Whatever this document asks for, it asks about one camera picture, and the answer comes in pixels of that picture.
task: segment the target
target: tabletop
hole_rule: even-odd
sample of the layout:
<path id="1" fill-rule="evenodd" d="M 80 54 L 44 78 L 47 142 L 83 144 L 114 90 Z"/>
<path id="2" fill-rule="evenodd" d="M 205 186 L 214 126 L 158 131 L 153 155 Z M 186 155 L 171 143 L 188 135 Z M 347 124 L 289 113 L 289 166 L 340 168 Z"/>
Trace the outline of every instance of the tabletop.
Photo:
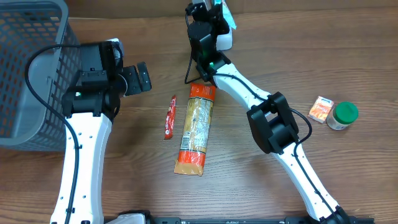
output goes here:
<path id="1" fill-rule="evenodd" d="M 353 102 L 359 119 L 334 131 L 310 120 L 303 145 L 323 185 L 349 215 L 398 222 L 398 8 L 266 12 L 235 16 L 225 52 L 259 88 L 307 115 L 317 96 Z M 254 142 L 246 111 L 216 92 L 202 177 L 174 174 L 190 87 L 184 18 L 72 20 L 80 42 L 119 38 L 124 65 L 144 61 L 152 90 L 121 100 L 105 153 L 105 216 L 148 209 L 180 218 L 306 215 L 282 166 Z M 198 75 L 192 68 L 191 77 Z M 174 137 L 164 140 L 171 97 Z M 308 128 L 296 117 L 299 135 Z M 63 153 L 0 150 L 0 223 L 48 223 Z"/>

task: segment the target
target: barcode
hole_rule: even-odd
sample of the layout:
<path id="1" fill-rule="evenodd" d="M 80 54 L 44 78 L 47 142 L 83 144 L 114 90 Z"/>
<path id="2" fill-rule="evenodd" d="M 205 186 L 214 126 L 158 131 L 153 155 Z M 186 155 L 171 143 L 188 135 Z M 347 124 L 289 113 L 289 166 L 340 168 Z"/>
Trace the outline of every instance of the barcode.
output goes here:
<path id="1" fill-rule="evenodd" d="M 180 149 L 189 149 L 189 138 L 189 136 L 182 136 Z"/>

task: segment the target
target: small orange box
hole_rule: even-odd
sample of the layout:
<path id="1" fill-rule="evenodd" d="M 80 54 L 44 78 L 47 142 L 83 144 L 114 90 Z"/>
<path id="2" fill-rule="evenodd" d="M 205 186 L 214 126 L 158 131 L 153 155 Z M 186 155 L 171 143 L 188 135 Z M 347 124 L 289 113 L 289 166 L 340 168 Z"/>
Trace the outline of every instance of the small orange box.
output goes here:
<path id="1" fill-rule="evenodd" d="M 322 96 L 318 96 L 316 102 L 313 104 L 308 116 L 315 121 L 323 124 L 328 116 L 334 102 Z"/>

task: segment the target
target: green lid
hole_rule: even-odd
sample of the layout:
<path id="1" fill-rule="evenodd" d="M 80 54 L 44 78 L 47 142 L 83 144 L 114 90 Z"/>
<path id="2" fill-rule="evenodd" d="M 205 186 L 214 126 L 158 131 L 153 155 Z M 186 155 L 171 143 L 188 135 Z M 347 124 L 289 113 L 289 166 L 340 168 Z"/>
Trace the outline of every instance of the green lid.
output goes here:
<path id="1" fill-rule="evenodd" d="M 333 117 L 340 124 L 351 124 L 358 118 L 358 109 L 353 103 L 342 102 L 333 110 Z"/>

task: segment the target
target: blue-gray plastic bin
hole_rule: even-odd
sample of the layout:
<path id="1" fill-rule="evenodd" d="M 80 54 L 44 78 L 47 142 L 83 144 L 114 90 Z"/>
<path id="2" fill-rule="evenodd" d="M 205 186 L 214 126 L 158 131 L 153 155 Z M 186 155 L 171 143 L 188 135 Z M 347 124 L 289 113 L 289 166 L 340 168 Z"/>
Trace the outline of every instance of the blue-gray plastic bin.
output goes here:
<path id="1" fill-rule="evenodd" d="M 0 147 L 23 151 L 65 150 L 65 126 L 27 89 L 29 57 L 52 44 L 78 44 L 61 0 L 0 0 Z M 81 68 L 76 48 L 48 50 L 29 69 L 36 92 L 62 112 L 61 97 Z"/>

